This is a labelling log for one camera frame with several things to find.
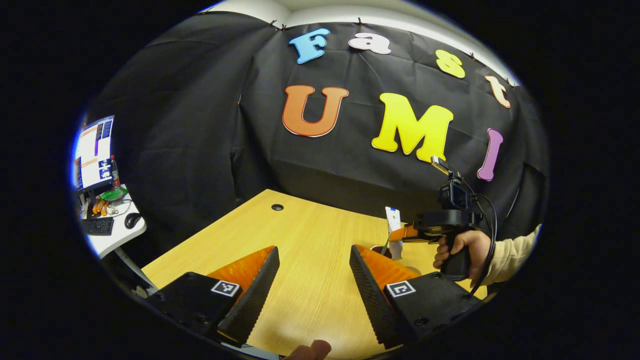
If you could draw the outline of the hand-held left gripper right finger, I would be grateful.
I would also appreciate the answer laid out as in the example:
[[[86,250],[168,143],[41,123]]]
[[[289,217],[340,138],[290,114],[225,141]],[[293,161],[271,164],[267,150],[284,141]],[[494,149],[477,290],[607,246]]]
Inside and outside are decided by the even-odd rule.
[[[422,341],[482,305],[441,272],[419,275],[354,244],[349,265],[377,341],[386,349]]]

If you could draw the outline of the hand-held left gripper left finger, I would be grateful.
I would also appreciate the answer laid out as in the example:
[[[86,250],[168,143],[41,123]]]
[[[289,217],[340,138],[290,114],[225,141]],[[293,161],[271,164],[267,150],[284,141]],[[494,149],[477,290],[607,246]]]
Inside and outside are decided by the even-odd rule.
[[[188,271],[147,298],[147,303],[192,332],[241,347],[246,344],[280,267],[268,246],[208,275]]]

